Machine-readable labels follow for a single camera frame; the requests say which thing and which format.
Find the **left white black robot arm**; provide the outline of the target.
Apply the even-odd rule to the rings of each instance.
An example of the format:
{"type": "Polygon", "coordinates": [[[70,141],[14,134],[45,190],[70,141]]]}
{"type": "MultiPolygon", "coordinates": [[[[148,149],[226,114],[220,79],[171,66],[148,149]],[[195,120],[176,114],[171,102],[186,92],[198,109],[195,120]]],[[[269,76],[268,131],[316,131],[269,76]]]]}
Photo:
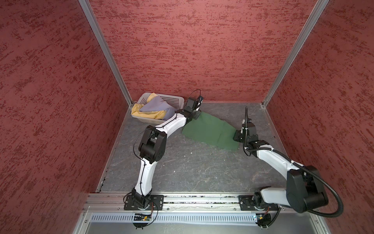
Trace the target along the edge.
{"type": "Polygon", "coordinates": [[[141,160],[138,181],[131,191],[136,207],[145,210],[151,203],[154,172],[158,161],[165,154],[168,137],[190,121],[198,119],[200,114],[199,109],[192,112],[182,110],[164,123],[146,128],[138,147],[138,158],[141,160]]]}

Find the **green skirt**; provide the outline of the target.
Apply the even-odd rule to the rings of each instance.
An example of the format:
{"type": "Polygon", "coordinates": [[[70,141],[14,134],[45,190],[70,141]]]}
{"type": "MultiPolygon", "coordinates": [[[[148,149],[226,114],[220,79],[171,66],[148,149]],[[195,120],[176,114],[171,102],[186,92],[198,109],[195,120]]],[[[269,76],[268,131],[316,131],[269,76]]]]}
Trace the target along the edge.
{"type": "Polygon", "coordinates": [[[187,138],[228,151],[239,148],[239,142],[233,140],[235,133],[236,129],[229,123],[205,112],[186,124],[182,130],[187,138]]]}

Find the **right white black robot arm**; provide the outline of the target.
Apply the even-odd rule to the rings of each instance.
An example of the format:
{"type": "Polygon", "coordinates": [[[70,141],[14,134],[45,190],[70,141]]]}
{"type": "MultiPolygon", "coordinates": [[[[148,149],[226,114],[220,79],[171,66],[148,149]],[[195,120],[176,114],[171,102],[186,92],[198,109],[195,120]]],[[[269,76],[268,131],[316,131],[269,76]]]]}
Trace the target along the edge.
{"type": "Polygon", "coordinates": [[[253,195],[253,205],[265,209],[270,204],[284,205],[298,213],[304,213],[329,203],[324,185],[313,175],[305,172],[306,169],[319,174],[313,166],[299,166],[287,156],[281,155],[268,142],[260,140],[253,123],[244,120],[241,130],[237,130],[233,139],[243,144],[244,152],[254,156],[275,169],[286,179],[286,187],[266,187],[253,195]]]}

